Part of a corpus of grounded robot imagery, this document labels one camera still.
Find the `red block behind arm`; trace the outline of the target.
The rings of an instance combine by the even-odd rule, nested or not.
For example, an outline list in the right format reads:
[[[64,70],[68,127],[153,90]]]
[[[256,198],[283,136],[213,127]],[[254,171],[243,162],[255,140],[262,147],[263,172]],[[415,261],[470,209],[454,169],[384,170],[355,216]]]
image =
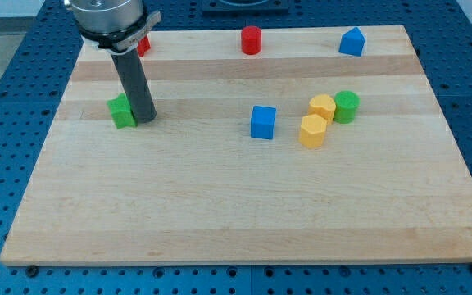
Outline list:
[[[147,35],[145,35],[139,42],[137,46],[137,52],[140,57],[143,57],[146,52],[151,49],[150,40]]]

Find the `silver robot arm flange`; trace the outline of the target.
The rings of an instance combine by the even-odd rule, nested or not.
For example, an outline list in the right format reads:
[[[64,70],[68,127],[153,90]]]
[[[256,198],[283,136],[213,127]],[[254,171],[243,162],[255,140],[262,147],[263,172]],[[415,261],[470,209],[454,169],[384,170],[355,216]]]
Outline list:
[[[159,11],[150,12],[142,0],[64,0],[86,43],[112,55],[135,49],[161,22]]]

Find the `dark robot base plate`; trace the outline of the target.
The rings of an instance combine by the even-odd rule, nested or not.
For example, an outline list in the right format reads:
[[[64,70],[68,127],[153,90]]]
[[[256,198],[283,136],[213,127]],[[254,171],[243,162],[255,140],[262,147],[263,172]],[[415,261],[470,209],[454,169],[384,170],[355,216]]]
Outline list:
[[[288,12],[289,0],[201,0],[203,14]]]

